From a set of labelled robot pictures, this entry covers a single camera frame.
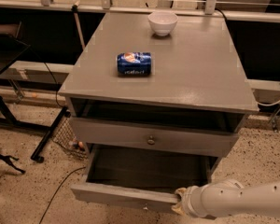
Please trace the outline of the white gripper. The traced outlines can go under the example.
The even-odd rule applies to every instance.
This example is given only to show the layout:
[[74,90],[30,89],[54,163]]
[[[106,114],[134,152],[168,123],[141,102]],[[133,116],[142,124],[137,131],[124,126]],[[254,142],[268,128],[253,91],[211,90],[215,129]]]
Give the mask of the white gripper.
[[180,198],[177,204],[171,209],[179,215],[187,215],[190,217],[201,217],[201,188],[191,186],[188,188],[179,188],[175,194]]

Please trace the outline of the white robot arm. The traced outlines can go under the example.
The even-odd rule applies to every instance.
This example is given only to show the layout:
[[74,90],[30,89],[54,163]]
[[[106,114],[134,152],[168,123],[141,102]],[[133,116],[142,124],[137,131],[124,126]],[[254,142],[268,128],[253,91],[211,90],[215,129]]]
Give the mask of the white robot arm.
[[180,201],[172,210],[190,217],[229,217],[240,214],[280,218],[280,181],[245,188],[234,179],[175,191]]

